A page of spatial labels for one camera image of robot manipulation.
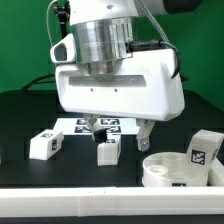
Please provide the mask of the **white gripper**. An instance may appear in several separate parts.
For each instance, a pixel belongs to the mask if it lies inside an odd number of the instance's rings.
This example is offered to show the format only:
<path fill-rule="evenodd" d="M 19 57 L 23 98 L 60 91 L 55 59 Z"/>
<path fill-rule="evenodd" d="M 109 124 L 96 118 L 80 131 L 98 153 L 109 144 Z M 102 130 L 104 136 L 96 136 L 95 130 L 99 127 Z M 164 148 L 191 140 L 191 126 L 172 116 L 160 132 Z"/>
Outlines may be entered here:
<path fill-rule="evenodd" d="M 71 34 L 54 45 L 50 55 L 57 64 L 55 76 L 61 106 L 67 112 L 84 114 L 96 143 L 107 140 L 98 115 L 139 118 L 136 120 L 138 149 L 146 151 L 154 121 L 173 119 L 185 107 L 181 79 L 174 74 L 175 54 L 171 49 L 135 52 L 116 62 L 115 73 L 94 75 L 76 62 Z"/>

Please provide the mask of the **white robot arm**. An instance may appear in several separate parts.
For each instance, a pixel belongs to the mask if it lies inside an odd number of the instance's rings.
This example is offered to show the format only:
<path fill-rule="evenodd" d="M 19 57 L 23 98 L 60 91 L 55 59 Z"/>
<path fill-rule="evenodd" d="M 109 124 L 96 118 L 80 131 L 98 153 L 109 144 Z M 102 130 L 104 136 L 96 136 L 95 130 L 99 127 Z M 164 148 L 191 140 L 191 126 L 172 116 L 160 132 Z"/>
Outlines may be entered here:
<path fill-rule="evenodd" d="M 181 61 L 157 14 L 194 11 L 203 0 L 68 0 L 55 12 L 70 28 L 51 50 L 59 101 L 79 112 L 98 143 L 107 140 L 101 115 L 136 120 L 138 149 L 149 148 L 157 121 L 184 109 Z"/>

